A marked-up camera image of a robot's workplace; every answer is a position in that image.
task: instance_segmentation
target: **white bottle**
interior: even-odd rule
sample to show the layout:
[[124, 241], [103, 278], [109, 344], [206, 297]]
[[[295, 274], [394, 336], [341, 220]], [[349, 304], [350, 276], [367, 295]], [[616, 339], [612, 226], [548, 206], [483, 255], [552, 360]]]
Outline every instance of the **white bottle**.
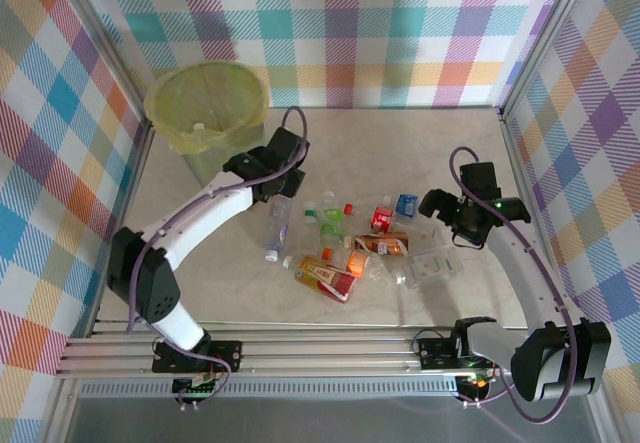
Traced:
[[336, 203], [336, 196], [333, 191], [325, 191], [322, 198], [320, 240], [324, 246], [334, 246], [339, 244], [344, 236], [342, 210]]
[[275, 195], [271, 198], [271, 211], [264, 238], [265, 260], [278, 261], [287, 237], [290, 213], [291, 198], [282, 195]]
[[304, 204], [304, 217], [298, 235], [298, 252], [303, 255], [320, 253], [320, 223], [313, 201]]
[[382, 259], [373, 253], [350, 250], [348, 248], [325, 248], [322, 259], [334, 268], [344, 270], [357, 278], [382, 278], [384, 265]]

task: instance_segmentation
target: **clear plastic box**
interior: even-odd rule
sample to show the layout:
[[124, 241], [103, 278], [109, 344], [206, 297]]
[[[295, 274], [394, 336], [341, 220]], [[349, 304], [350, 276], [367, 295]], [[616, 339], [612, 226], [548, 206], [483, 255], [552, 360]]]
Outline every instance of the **clear plastic box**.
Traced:
[[456, 251], [450, 246], [410, 253], [401, 264], [394, 266], [390, 271], [396, 283], [408, 288], [446, 281], [462, 271]]

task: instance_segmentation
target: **trash pile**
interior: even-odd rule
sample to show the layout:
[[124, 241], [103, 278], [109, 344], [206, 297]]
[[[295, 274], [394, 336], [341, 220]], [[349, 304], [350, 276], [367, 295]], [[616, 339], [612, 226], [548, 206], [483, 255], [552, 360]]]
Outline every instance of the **trash pile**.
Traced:
[[295, 279], [345, 303], [359, 280], [388, 280], [409, 288], [452, 278], [462, 269], [435, 225], [418, 213], [418, 197], [385, 196], [378, 204], [338, 203], [332, 191], [309, 201], [294, 242], [285, 251], [292, 200], [276, 196], [265, 236], [265, 259]]

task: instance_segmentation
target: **bottle cap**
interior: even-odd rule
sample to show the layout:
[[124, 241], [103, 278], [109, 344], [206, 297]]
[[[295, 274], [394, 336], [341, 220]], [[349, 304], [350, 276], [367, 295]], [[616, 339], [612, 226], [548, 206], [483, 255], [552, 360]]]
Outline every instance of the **bottle cap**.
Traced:
[[267, 250], [264, 254], [267, 261], [278, 261], [278, 250]]

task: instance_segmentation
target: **trash bin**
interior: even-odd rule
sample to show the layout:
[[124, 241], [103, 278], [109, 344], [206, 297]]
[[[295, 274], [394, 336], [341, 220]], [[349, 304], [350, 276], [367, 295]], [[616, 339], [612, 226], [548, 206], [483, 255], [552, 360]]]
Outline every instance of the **trash bin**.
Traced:
[[144, 109], [153, 126], [183, 155], [203, 186], [233, 155], [260, 145], [267, 88], [248, 67], [212, 61], [158, 79]]

